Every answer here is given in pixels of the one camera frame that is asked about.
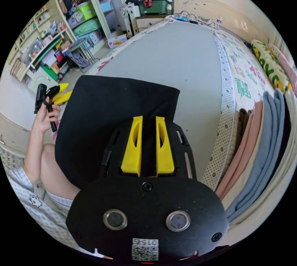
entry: green storage box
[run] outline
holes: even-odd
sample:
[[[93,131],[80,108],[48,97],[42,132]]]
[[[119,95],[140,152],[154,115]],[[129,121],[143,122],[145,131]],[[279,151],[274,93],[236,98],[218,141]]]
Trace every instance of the green storage box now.
[[[73,30],[73,33],[76,37],[78,37],[78,36],[83,36],[88,33],[94,32],[99,28],[101,28],[101,24],[100,24],[99,19],[96,17],[96,18],[92,18],[92,19],[84,22],[83,24],[79,25],[78,27],[76,27]]]
[[[96,12],[91,2],[85,2],[80,4],[76,8],[75,12],[80,12],[83,15],[84,20],[87,20],[96,16]]]
[[[164,0],[152,0],[152,6],[150,8],[146,8],[143,1],[141,1],[139,2],[139,11],[141,15],[165,14],[167,4],[168,2]]]
[[[40,67],[43,69],[53,80],[58,80],[58,75],[55,73],[55,71],[48,65],[44,65],[43,67]]]

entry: pink pillow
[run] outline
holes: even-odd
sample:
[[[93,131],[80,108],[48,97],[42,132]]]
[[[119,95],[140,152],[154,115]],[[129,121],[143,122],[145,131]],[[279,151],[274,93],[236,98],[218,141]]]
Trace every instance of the pink pillow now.
[[[285,70],[288,78],[290,79],[290,83],[292,84],[292,90],[294,94],[297,96],[297,74],[294,69],[290,66],[290,63],[285,58],[285,56],[281,53],[281,51],[271,43],[268,43],[268,48],[272,51],[275,57],[278,60],[280,66]]]

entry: yellow pillow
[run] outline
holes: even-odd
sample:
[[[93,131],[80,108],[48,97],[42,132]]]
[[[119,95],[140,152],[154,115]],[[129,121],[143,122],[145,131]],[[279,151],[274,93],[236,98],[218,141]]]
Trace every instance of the yellow pillow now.
[[[292,89],[292,85],[288,76],[279,65],[272,51],[267,47],[265,43],[255,39],[252,40],[252,46],[259,63],[264,69],[273,87],[275,89],[280,89],[285,95],[289,89]]]

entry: bare leg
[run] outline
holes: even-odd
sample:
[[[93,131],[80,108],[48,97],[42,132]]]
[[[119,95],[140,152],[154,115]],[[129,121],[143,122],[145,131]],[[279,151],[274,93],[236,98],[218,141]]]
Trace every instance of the bare leg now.
[[[80,191],[66,178],[55,160],[55,146],[45,144],[41,155],[41,181],[50,193],[73,200]]]

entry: knee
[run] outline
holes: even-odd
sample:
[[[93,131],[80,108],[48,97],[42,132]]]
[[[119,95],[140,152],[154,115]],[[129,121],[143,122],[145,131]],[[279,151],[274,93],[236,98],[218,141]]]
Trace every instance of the knee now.
[[[44,144],[41,154],[41,163],[46,164],[55,158],[55,145],[53,144]]]

